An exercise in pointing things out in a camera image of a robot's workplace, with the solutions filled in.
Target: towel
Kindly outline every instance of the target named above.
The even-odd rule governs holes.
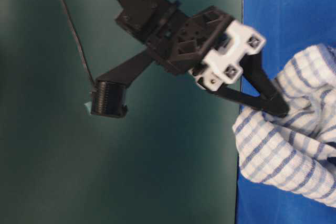
[[[336,207],[336,50],[295,54],[273,83],[289,114],[242,110],[233,126],[241,174]]]

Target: dark green wall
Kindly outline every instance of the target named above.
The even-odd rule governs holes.
[[[241,0],[180,1],[241,16]],[[94,76],[143,48],[115,0],[67,2]],[[58,0],[0,0],[0,67],[0,223],[234,223],[237,105],[152,65],[125,119],[89,116]]]

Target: robotic arm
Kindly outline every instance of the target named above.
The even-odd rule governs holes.
[[[146,45],[146,50],[99,76],[91,114],[122,118],[127,88],[153,62],[167,72],[191,74],[197,85],[219,97],[284,117],[288,106],[261,67],[266,40],[254,29],[211,6],[192,16],[168,0],[118,0],[117,24]],[[259,97],[227,86],[244,76]]]

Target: blue fabric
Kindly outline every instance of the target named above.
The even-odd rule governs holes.
[[[263,67],[272,79],[295,53],[308,46],[336,46],[335,0],[244,0],[244,23],[267,38]],[[245,80],[242,90],[257,95]],[[273,186],[255,184],[239,173],[236,222],[335,224],[336,209]]]

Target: black cable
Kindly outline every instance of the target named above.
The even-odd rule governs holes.
[[[92,77],[91,71],[89,69],[89,66],[88,66],[88,63],[87,63],[87,60],[86,60],[86,57],[85,57],[85,54],[84,54],[83,45],[80,42],[79,36],[77,34],[77,31],[76,31],[76,28],[75,28],[75,25],[74,25],[74,22],[72,21],[69,8],[68,8],[65,0],[60,0],[60,2],[63,6],[65,14],[67,15],[67,21],[68,21],[71,33],[73,35],[73,38],[75,39],[75,42],[76,42],[76,45],[77,45],[77,48],[78,48],[78,52],[79,52],[80,59],[82,61],[83,67],[88,74],[89,81],[91,82],[92,86],[95,88],[95,82],[94,82],[94,79]]]

